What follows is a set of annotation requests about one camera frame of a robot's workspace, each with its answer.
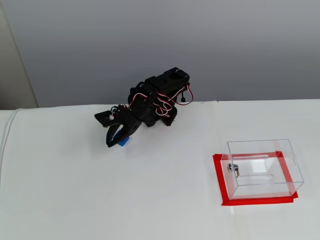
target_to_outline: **red tape square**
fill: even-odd
[[[284,156],[282,152],[273,152],[268,153],[275,154],[279,160],[280,166],[282,168],[285,180],[287,182],[291,182],[292,178],[290,172],[288,170],[287,164],[285,162]],[[247,198],[247,199],[233,199],[230,200],[228,197],[224,174],[222,172],[221,167],[221,158],[222,154],[213,155],[213,163],[215,166],[216,176],[218,178],[218,183],[222,196],[222,206],[240,206],[240,205],[259,205],[259,204],[286,204],[293,203],[294,199],[298,197],[297,192],[295,192],[292,196],[282,196],[282,197],[268,197],[268,198]]]

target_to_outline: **white wire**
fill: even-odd
[[[8,139],[9,133],[10,133],[12,122],[14,121],[17,113],[21,109],[23,109],[23,108],[19,108],[19,109],[15,110],[11,114],[11,116],[8,118],[8,120],[6,121],[6,123],[4,125],[4,128],[3,128],[2,139],[1,139],[1,144],[0,144],[0,183],[1,183],[2,162],[3,162],[3,159],[4,159],[5,147],[6,147],[6,144],[7,144],[7,139]]]

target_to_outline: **cable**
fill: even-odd
[[[186,104],[181,104],[181,103],[178,103],[178,102],[174,101],[174,99],[176,98],[176,96],[178,96],[178,95],[181,93],[181,91],[183,91],[183,90],[185,89],[185,87],[181,88],[173,97],[169,97],[169,96],[167,96],[167,95],[165,95],[165,94],[163,94],[163,93],[161,93],[161,92],[157,92],[157,93],[158,93],[158,95],[160,95],[160,96],[163,96],[163,97],[168,98],[169,101],[172,101],[172,102],[174,102],[175,104],[178,104],[178,105],[181,105],[181,106],[185,106],[185,105],[188,105],[188,104],[192,103],[192,101],[194,100],[194,95],[192,94],[189,85],[190,85],[190,84],[188,84],[186,87],[187,87],[187,89],[188,89],[188,91],[189,91],[192,99],[191,99],[190,102],[188,102],[188,103],[186,103]]]
[[[4,125],[4,128],[3,128],[3,133],[2,133],[2,139],[1,139],[1,144],[0,144],[0,183],[1,183],[1,170],[2,170],[2,162],[3,162],[3,159],[4,159],[4,154],[5,154],[5,147],[6,147],[6,144],[7,144],[7,139],[8,139],[8,136],[9,136],[9,133],[10,133],[10,129],[11,129],[11,125],[17,115],[17,113],[23,108],[19,108],[17,110],[15,110],[11,116],[8,118],[8,120],[6,121],[5,125]]]
[[[133,99],[132,99],[131,103],[129,104],[128,108],[130,108],[131,104],[134,103],[134,101],[136,100],[136,96],[137,96],[137,95],[140,95],[140,96],[144,97],[145,99],[148,98],[146,95],[138,92],[138,93],[136,93],[136,94],[133,96]]]

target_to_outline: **blue block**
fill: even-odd
[[[121,147],[123,147],[123,146],[126,144],[126,142],[128,142],[128,140],[129,140],[129,137],[126,137],[124,140],[118,142],[118,144],[119,144]]]

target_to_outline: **transparent acrylic box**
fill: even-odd
[[[288,139],[228,141],[221,158],[228,197],[290,197],[304,183]]]

